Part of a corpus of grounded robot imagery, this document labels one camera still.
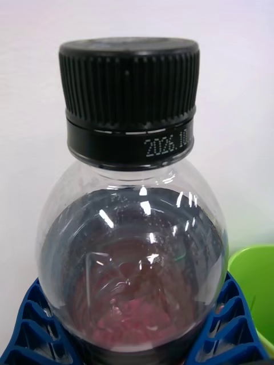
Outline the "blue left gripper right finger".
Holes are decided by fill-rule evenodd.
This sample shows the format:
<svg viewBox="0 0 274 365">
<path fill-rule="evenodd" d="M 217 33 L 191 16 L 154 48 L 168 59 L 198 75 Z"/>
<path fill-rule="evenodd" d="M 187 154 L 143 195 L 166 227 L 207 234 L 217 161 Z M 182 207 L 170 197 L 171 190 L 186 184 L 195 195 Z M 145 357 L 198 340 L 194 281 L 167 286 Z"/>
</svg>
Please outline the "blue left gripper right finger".
<svg viewBox="0 0 274 365">
<path fill-rule="evenodd" d="M 270 357 L 260 343 L 244 294 L 228 273 L 189 364 L 260 364 Z"/>
</svg>

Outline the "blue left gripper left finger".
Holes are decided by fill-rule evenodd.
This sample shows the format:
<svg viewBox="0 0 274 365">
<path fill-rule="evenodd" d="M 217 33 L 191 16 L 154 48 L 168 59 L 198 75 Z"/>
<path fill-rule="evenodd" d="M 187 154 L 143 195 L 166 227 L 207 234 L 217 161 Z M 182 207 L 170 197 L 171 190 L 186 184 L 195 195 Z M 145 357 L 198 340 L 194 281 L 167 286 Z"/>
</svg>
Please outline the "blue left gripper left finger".
<svg viewBox="0 0 274 365">
<path fill-rule="evenodd" d="M 82 363 L 35 280 L 18 310 L 6 364 Z"/>
</svg>

